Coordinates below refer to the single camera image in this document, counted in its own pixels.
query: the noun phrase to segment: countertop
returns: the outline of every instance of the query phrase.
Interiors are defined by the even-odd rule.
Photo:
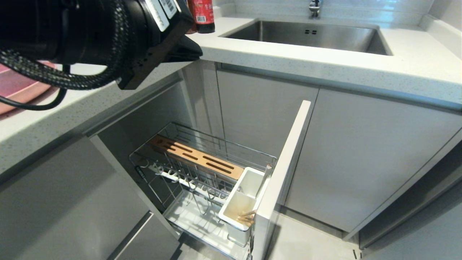
[[[273,16],[271,20],[358,24],[358,21],[312,21],[283,16]],[[328,80],[343,83],[345,88],[366,87],[369,92],[453,109],[462,107],[461,60],[419,27],[379,25],[393,56],[219,37],[253,22],[255,18],[239,15],[222,17],[215,21],[215,33],[189,37],[202,47],[203,60]],[[161,64],[134,91],[121,91],[115,83],[91,91],[69,91],[63,103],[52,110],[23,111],[1,117],[0,174],[88,119],[188,64]],[[73,66],[73,73],[95,74],[102,69],[78,64]]]
[[[462,63],[420,27],[362,23],[354,20],[271,16],[271,21],[327,23],[380,27],[392,56],[307,46],[244,41],[219,37],[255,22],[249,15],[219,18],[216,32],[193,34],[203,49],[202,59],[338,82],[338,86],[365,86],[379,94],[418,102],[462,108]]]

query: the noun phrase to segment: bottle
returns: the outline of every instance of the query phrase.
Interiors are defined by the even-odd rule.
[[[213,19],[212,0],[192,0],[194,19],[197,24],[198,33],[211,33],[215,31],[215,20]]]
[[[193,0],[184,0],[184,3],[188,6],[188,9],[191,12],[191,15],[192,15],[192,17],[194,18],[194,21],[195,21],[196,19],[195,19],[194,9],[193,9]],[[188,32],[186,32],[186,34],[193,34],[193,33],[196,33],[196,32],[197,32],[197,25],[194,22],[193,26],[191,27],[191,29],[188,30]]]

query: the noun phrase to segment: bottle label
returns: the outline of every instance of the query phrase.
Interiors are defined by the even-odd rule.
[[[194,0],[194,15],[197,24],[214,23],[213,5],[211,0]]]
[[[170,23],[162,10],[159,0],[146,0],[146,5],[154,18],[154,21],[156,21],[159,30],[165,31],[165,29],[169,27]]]
[[[173,0],[160,0],[162,7],[164,8],[167,17],[171,19],[175,15],[177,9]]]

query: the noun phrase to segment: cabinet door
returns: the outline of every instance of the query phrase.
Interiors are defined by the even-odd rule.
[[[292,123],[286,142],[278,157],[255,215],[252,259],[262,260],[273,236],[281,205],[284,203],[300,149],[308,127],[311,102],[304,100]]]
[[[277,156],[303,100],[319,89],[247,74],[217,71],[225,139]]]
[[[456,114],[321,90],[286,206],[351,232],[402,189],[461,121]]]
[[[171,234],[167,229],[159,228],[160,226],[161,223],[154,214],[147,212],[108,260],[170,259],[172,250],[176,249],[172,246],[177,246],[178,242],[169,243],[169,239],[172,239]]]
[[[107,259],[148,211],[121,173],[82,138],[1,187],[0,258]],[[160,230],[150,244],[158,249],[152,257],[169,259],[178,244]]]

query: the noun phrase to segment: plastic container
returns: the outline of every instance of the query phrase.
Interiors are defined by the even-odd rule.
[[[218,213],[218,217],[226,222],[228,239],[241,246],[249,241],[250,227],[237,218],[245,212],[258,209],[263,198],[262,192],[257,194],[258,188],[263,185],[261,190],[264,191],[269,183],[269,180],[262,183],[264,175],[264,172],[246,167]]]

